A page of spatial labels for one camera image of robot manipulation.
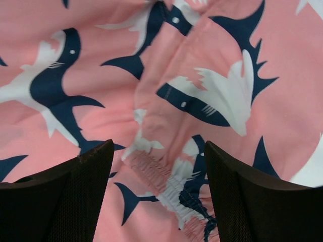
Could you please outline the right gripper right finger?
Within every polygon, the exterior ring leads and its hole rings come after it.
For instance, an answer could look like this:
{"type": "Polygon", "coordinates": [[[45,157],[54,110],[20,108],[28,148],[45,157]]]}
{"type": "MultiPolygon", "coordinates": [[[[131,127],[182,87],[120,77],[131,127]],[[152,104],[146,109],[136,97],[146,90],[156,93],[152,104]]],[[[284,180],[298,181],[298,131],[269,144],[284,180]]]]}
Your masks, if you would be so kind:
{"type": "Polygon", "coordinates": [[[205,162],[221,241],[322,241],[322,187],[272,177],[211,141],[205,162]]]}

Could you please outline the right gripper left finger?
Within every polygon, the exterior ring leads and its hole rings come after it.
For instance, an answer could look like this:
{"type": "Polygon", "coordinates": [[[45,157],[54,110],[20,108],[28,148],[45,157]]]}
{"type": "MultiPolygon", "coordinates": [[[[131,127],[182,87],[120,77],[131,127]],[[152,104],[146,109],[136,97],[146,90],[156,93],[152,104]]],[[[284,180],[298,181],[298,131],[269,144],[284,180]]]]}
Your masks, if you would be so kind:
{"type": "Polygon", "coordinates": [[[114,144],[14,183],[1,183],[1,241],[92,241],[114,144]]]}

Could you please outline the pink shark print shorts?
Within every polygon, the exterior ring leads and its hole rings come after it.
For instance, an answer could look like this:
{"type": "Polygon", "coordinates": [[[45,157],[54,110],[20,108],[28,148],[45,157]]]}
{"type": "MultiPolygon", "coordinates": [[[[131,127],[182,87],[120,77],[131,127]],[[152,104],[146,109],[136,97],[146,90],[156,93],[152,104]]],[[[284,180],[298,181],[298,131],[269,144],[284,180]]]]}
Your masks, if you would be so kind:
{"type": "Polygon", "coordinates": [[[108,139],[95,241],[219,241],[207,141],[322,186],[322,1],[1,1],[1,181],[108,139]]]}

